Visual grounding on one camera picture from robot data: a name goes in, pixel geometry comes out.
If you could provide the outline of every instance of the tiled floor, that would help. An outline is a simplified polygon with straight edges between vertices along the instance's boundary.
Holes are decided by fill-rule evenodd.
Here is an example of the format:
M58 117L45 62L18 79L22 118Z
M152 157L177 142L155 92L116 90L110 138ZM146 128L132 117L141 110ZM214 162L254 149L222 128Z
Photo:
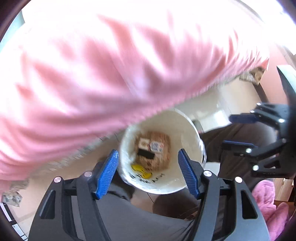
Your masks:
M252 84L234 81L229 85L213 88L176 108L184 112L191 120L200 121L203 130L208 131L227 125L230 114L249 112L257 102L260 102L260 99ZM35 211L53 178L56 176L62 176L64 179L74 178L84 171L91 170L98 159L107 156L113 148L118 147L122 136L123 132L111 137L94 152L75 161L69 167L42 177L31 178L28 189L20 191L23 196L21 207L10 206L14 218L26 235L29 233ZM137 189L131 202L143 210L152 212L153 202L157 196Z

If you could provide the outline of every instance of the fuzzy pink object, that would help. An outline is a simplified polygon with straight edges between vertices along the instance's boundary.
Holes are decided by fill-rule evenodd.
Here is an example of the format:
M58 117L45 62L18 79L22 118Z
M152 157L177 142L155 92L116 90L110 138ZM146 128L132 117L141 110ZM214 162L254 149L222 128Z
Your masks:
M73 2L21 27L0 54L0 193L97 137L267 69L260 33L219 4Z
M276 205L274 205L275 187L274 183L269 180L259 182L253 189L252 195L262 212L270 240L276 240L286 225L289 212L288 204L282 202L276 208Z

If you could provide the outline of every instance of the yellow sticker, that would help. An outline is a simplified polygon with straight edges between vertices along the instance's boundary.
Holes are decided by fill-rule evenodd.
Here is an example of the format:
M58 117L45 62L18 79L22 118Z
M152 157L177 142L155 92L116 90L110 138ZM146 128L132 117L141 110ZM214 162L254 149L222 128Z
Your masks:
M152 176L152 173L151 172L146 172L144 167L142 167L141 165L138 165L138 164L131 164L131 167L134 171L136 172L140 172L142 173L142 178L144 179L148 179Z

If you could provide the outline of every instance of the pink fabric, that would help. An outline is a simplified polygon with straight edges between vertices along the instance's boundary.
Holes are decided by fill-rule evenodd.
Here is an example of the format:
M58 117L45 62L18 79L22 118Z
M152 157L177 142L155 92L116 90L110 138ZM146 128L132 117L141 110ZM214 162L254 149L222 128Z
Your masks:
M259 182L253 189L252 195L263 214L269 231L270 240L276 240L286 225L289 213L288 204L282 202L276 208L274 205L274 183L268 180Z
M254 26L234 27L230 12L210 8L73 3L24 25L0 54L0 190L96 137L266 69Z

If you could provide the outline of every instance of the gray pants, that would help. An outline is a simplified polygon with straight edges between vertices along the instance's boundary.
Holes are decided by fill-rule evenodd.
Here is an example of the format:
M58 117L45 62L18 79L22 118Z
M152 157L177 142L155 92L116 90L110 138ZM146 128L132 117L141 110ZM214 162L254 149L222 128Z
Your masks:
M261 123L231 124L201 135L206 146L207 161L220 162L219 177L243 178L252 190L261 178L250 176L250 167L243 157L222 151L223 140L253 143L265 146L275 141L273 129ZM112 241L142 240L167 241L186 240L193 221L184 220L197 210L199 201L190 195L188 189L160 195L153 206L153 212L143 211L130 203L134 188L125 184L118 174L100 201L97 202L102 219ZM223 197L220 197L216 223L216 234L221 229L223 220Z

